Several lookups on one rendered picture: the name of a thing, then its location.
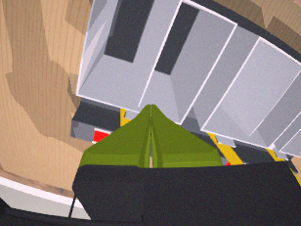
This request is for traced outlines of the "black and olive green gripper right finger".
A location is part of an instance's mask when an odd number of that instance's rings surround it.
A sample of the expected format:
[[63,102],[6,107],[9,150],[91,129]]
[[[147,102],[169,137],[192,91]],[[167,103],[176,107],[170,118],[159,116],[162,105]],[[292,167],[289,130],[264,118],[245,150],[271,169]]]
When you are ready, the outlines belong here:
[[217,149],[150,105],[152,168],[223,165]]

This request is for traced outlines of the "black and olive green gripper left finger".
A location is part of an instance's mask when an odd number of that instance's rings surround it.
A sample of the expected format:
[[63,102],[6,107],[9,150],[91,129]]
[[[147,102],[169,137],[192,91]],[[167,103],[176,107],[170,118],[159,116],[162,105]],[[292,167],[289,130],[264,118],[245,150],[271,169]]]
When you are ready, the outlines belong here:
[[150,168],[151,105],[105,138],[86,149],[79,166],[85,164],[137,165]]

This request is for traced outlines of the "grey box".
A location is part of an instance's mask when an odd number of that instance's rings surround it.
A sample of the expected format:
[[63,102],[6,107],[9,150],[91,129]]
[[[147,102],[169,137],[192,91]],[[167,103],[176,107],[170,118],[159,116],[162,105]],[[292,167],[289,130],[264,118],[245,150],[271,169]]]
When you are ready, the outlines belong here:
[[237,25],[193,110],[229,163],[244,164],[234,140],[269,149],[301,114],[301,63]]
[[[182,1],[203,11],[168,75],[154,68]],[[121,108],[120,127],[146,105],[156,105],[181,125],[237,23],[190,0],[154,0],[132,64],[104,55],[117,2],[93,0],[76,95]]]
[[301,158],[301,114],[278,137],[277,141],[266,150],[275,161],[289,160],[285,154]]

